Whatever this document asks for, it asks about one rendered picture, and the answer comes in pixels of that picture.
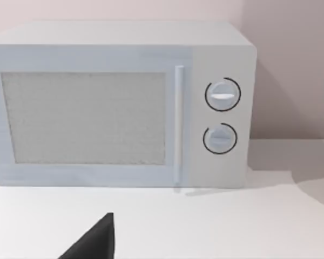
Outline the pale microwave oven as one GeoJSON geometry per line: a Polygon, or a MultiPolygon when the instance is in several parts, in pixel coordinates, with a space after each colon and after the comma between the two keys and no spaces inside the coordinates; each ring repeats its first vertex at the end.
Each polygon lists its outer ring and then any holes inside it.
{"type": "Polygon", "coordinates": [[[238,188],[247,171],[257,49],[227,22],[34,21],[0,33],[9,45],[173,45],[192,52],[184,105],[183,182],[192,188],[238,188]],[[237,86],[237,102],[217,110],[207,90],[221,81],[237,86]],[[210,128],[227,127],[234,144],[222,153],[205,143],[210,128]]]}

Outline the large pale microwave knob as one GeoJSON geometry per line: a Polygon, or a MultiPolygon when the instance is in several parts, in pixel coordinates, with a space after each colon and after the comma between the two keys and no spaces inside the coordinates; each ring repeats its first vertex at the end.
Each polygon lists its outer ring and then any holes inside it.
{"type": "Polygon", "coordinates": [[[231,81],[212,84],[207,90],[207,100],[217,110],[231,108],[238,99],[237,86],[231,81]]]}

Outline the pale microwave door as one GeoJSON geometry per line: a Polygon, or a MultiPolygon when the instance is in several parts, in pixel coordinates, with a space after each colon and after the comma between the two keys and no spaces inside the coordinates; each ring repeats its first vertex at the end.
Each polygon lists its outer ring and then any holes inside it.
{"type": "Polygon", "coordinates": [[[185,46],[0,44],[0,186],[176,186],[177,65],[185,105],[185,46]]]}

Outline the small pale microwave knob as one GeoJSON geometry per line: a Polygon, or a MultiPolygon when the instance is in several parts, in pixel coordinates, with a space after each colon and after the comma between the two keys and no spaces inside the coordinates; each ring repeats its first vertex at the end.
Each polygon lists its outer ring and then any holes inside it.
{"type": "Polygon", "coordinates": [[[205,136],[205,143],[216,153],[228,151],[234,144],[234,133],[227,127],[210,128],[205,136]]]}

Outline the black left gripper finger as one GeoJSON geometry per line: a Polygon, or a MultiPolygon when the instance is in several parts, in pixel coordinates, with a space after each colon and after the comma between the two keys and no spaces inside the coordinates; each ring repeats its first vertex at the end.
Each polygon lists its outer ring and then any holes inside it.
{"type": "Polygon", "coordinates": [[[107,213],[58,259],[114,259],[114,254],[114,213],[107,213]]]}

